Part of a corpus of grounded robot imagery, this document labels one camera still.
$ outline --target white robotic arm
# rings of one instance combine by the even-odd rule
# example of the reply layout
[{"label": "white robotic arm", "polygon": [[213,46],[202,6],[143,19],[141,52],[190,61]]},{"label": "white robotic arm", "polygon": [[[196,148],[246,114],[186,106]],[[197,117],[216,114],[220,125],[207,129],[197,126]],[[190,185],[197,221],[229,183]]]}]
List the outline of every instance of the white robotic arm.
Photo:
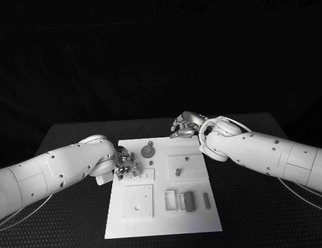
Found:
[{"label": "white robotic arm", "polygon": [[115,148],[102,135],[0,169],[0,220],[87,175],[97,177],[100,185],[112,181],[114,169],[121,180],[128,171],[138,174],[140,168],[127,149]]},{"label": "white robotic arm", "polygon": [[246,168],[322,192],[322,149],[242,129],[220,116],[207,119],[186,111],[173,126],[182,129],[170,138],[200,132],[200,151],[215,160],[229,158]]}]

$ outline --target table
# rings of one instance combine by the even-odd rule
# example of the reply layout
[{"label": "table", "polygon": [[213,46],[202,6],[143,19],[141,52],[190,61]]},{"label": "table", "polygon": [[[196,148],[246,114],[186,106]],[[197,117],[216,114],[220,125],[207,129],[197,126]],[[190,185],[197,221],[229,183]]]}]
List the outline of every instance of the table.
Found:
[{"label": "table", "polygon": [[[255,132],[288,138],[269,113],[226,117]],[[62,123],[54,125],[38,154],[79,142],[95,134],[120,140],[167,137],[174,118]],[[205,156],[223,232],[104,239],[112,182],[98,186],[94,177],[55,194],[42,209],[0,232],[0,247],[322,247],[322,211],[305,203],[279,180],[239,166],[230,159]],[[288,185],[314,203],[322,198],[294,183]],[[31,205],[16,223],[45,200]]]}]

